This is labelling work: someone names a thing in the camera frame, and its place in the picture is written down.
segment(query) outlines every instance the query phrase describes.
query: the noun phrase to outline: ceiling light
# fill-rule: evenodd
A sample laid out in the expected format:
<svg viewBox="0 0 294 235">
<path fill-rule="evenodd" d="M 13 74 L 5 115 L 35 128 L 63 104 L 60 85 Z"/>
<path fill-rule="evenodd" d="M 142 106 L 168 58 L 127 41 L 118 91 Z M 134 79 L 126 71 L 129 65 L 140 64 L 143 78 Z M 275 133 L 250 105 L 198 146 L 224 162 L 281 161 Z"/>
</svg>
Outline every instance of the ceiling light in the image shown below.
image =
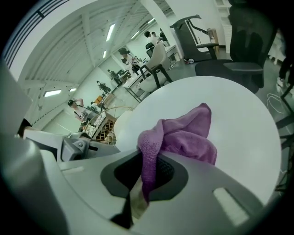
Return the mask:
<svg viewBox="0 0 294 235">
<path fill-rule="evenodd" d="M 155 20 L 154 18 L 152 20 L 150 20 L 147 24 L 150 24 L 153 20 Z"/>
<path fill-rule="evenodd" d="M 52 90 L 52 91 L 47 91 L 45 92 L 44 94 L 44 97 L 48 97 L 48 96 L 51 96 L 51 95 L 57 95 L 61 92 L 61 90 Z"/>
<path fill-rule="evenodd" d="M 135 33 L 134 36 L 131 37 L 131 39 L 133 39 L 134 37 L 136 37 L 138 33 L 139 33 L 139 31 L 137 33 Z"/>
<path fill-rule="evenodd" d="M 111 37 L 111 34 L 112 34 L 112 31 L 113 31 L 114 26 L 115 26 L 115 24 L 113 24 L 112 26 L 110 26 L 109 32 L 108 32 L 108 35 L 107 35 L 107 38 L 106 38 L 106 41 L 110 40 L 110 37 Z"/>
</svg>

